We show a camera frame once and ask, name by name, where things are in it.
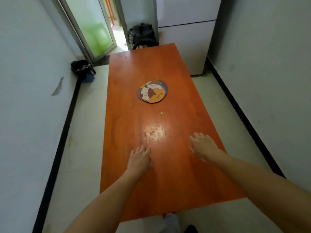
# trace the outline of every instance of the coaster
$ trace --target coaster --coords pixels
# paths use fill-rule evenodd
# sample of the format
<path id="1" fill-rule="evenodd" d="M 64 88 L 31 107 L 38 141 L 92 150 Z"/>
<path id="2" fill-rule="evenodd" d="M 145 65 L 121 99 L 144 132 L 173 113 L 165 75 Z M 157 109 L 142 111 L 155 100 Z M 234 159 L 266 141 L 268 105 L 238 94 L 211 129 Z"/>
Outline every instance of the coaster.
<path id="1" fill-rule="evenodd" d="M 138 98 L 148 103 L 157 103 L 161 101 L 166 94 L 167 85 L 161 80 L 149 81 L 145 85 L 142 85 L 137 91 Z"/>

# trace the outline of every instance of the black shoe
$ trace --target black shoe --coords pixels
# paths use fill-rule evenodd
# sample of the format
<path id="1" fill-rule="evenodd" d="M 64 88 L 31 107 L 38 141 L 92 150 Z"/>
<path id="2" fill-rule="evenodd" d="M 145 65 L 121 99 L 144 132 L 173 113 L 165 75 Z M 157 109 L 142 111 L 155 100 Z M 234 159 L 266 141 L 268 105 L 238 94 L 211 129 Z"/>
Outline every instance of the black shoe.
<path id="1" fill-rule="evenodd" d="M 185 229 L 185 233 L 198 233 L 194 225 L 189 225 Z"/>

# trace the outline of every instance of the table top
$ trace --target table top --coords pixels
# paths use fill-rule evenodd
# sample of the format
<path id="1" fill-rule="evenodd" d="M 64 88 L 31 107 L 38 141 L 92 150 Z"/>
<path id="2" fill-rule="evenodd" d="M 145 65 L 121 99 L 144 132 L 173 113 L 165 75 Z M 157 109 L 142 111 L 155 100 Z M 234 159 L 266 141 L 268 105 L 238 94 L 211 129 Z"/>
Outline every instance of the table top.
<path id="1" fill-rule="evenodd" d="M 150 80 L 168 86 L 155 104 L 137 97 Z M 245 197 L 223 172 L 192 154 L 188 137 L 194 132 L 209 135 L 225 151 L 175 44 L 110 56 L 100 192 L 122 176 L 131 150 L 148 146 L 153 159 L 122 221 Z"/>

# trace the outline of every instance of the refrigerator door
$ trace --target refrigerator door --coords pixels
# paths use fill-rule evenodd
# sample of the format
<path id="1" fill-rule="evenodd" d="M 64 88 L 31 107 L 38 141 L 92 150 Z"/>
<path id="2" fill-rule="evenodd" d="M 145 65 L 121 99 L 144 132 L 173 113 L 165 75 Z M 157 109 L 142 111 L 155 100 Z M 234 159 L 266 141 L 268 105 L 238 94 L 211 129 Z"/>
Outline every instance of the refrigerator door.
<path id="1" fill-rule="evenodd" d="M 160 45 L 175 43 L 190 75 L 201 74 L 215 21 L 159 28 Z"/>
<path id="2" fill-rule="evenodd" d="M 221 0 L 156 0 L 158 26 L 215 20 L 220 2 Z"/>

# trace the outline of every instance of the tiled floor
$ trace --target tiled floor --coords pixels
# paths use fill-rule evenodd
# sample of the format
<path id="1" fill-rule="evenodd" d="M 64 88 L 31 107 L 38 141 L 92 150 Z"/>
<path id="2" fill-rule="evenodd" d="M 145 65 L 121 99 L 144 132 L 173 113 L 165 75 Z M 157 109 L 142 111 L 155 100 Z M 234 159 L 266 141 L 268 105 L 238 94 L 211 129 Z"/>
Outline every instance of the tiled floor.
<path id="1" fill-rule="evenodd" d="M 45 221 L 43 232 L 46 233 L 64 231 L 99 194 L 109 65 L 95 70 L 95 81 L 83 84 L 80 89 Z M 269 169 L 214 76 L 196 77 L 193 82 L 228 154 Z M 200 233 L 281 232 L 248 199 L 177 214 L 183 230 L 193 224 Z M 157 233 L 162 227 L 162 217 L 153 216 L 121 223 L 117 233 Z"/>

